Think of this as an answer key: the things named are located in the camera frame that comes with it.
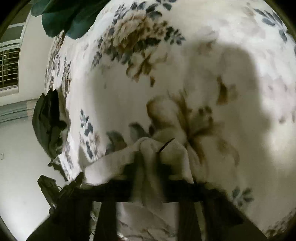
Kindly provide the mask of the dark green pillow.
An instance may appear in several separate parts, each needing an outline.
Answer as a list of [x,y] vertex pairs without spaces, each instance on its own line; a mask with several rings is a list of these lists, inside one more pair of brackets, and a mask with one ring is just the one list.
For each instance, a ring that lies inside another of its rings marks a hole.
[[33,1],[31,14],[42,17],[42,25],[49,37],[64,32],[71,39],[88,32],[98,14],[109,0],[41,0]]

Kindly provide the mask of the floral bed sheet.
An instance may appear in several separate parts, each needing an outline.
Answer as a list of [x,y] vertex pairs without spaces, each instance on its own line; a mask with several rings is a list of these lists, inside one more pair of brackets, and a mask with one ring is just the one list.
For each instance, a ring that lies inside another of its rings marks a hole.
[[54,38],[45,89],[68,181],[141,138],[178,141],[194,181],[269,240],[295,221],[295,29],[270,1],[110,1]]

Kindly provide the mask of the barred window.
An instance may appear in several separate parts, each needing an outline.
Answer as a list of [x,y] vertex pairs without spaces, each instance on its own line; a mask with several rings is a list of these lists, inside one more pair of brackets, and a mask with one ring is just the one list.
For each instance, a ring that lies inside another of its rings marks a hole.
[[1,90],[18,87],[18,67],[25,23],[9,25],[1,36]]

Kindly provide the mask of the black clothes pile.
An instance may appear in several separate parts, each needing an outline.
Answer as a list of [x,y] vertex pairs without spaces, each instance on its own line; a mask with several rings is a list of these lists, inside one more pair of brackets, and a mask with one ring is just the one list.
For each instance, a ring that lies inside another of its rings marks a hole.
[[63,144],[61,133],[67,128],[67,123],[60,119],[57,90],[50,89],[37,100],[32,126],[39,144],[52,160],[61,154]]

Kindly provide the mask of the beige t-shirt with black collar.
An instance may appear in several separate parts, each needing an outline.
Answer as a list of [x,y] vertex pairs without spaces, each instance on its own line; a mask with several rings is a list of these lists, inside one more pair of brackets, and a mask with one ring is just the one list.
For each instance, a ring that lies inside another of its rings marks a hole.
[[180,204],[194,183],[176,140],[141,138],[84,170],[101,203],[95,240],[178,240]]

